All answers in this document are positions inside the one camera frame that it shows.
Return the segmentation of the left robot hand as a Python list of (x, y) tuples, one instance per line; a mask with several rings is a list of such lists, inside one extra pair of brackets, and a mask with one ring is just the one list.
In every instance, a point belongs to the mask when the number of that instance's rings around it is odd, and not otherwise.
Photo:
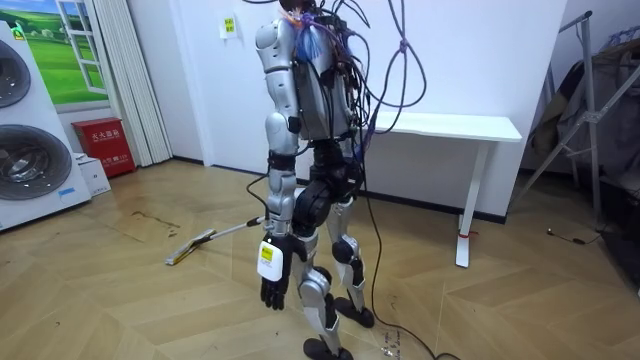
[(294, 254), (307, 258), (303, 242), (294, 235), (266, 234), (261, 241), (257, 273), (261, 276), (260, 299), (266, 307), (284, 309)]

